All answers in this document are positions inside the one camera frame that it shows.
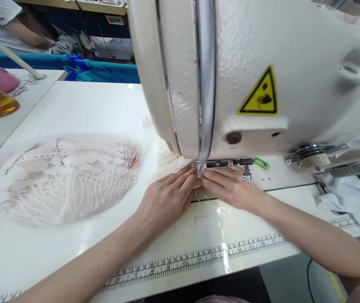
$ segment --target right hand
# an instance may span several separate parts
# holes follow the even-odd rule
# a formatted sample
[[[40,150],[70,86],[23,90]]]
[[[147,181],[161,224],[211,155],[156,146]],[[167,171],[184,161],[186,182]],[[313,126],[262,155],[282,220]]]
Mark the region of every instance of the right hand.
[[[49,44],[48,48],[50,48],[51,46],[53,46],[55,44],[54,40],[52,40],[52,39],[50,39],[48,37],[44,37],[44,38],[47,39],[47,41],[48,41],[48,44]]]
[[[223,202],[249,212],[254,212],[263,199],[270,197],[253,182],[244,182],[242,169],[236,166],[206,168],[200,183]]]

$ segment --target white pole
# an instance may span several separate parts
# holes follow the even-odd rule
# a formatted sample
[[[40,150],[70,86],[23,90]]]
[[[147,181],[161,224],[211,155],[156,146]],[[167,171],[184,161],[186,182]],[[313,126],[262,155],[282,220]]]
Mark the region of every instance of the white pole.
[[[10,59],[15,61],[18,65],[20,65],[22,68],[27,70],[30,74],[34,76],[36,79],[41,79],[44,77],[44,75],[40,74],[38,71],[33,69],[30,65],[28,65],[26,62],[24,62],[22,59],[20,59],[14,52],[12,52],[9,48],[4,46],[2,43],[0,43],[0,51],[4,53],[6,56],[8,56]]]

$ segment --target hand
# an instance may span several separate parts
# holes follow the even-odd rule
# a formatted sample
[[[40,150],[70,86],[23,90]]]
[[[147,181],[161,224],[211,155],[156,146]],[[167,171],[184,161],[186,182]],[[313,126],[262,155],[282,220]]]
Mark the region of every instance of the hand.
[[[185,213],[197,184],[195,167],[187,166],[153,182],[135,212],[140,227],[154,239]]]
[[[47,41],[48,41],[48,43],[49,43],[48,48],[50,48],[51,46],[53,46],[53,45],[55,44],[55,41],[54,41],[54,40],[52,40],[52,39],[50,39],[50,38],[48,38],[48,37],[44,37],[44,38],[47,39]]]
[[[223,202],[249,212],[254,212],[263,199],[270,197],[253,182],[244,182],[242,169],[236,166],[206,168],[201,173],[200,184]]]

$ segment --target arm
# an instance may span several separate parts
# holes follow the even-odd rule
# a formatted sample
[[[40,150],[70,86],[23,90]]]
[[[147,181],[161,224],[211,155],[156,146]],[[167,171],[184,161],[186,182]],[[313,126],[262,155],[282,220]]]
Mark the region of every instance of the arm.
[[[13,36],[35,48],[49,49],[54,41],[37,35],[21,23],[17,16],[21,7],[13,0],[0,0],[0,25],[4,26]]]
[[[186,167],[152,183],[137,211],[119,228],[13,303],[88,302],[121,266],[187,210],[196,182],[195,169]]]
[[[49,49],[55,43],[51,39],[32,32],[17,18],[14,18],[12,21],[7,23],[5,28],[10,31],[13,36],[35,48]]]
[[[206,169],[202,185],[222,201],[274,226],[315,262],[342,277],[350,293],[360,285],[360,242],[343,230],[243,182],[240,168]]]

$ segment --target forearm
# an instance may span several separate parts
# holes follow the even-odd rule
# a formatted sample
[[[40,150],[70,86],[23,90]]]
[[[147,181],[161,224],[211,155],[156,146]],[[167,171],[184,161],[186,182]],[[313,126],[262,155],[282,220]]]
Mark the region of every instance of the forearm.
[[[13,303],[88,302],[149,239],[134,216],[95,246],[40,281]]]
[[[255,213],[331,272],[360,278],[360,242],[343,230],[269,195]]]
[[[35,48],[49,49],[51,47],[49,39],[32,32],[17,18],[5,25],[5,28],[10,31],[13,36]]]

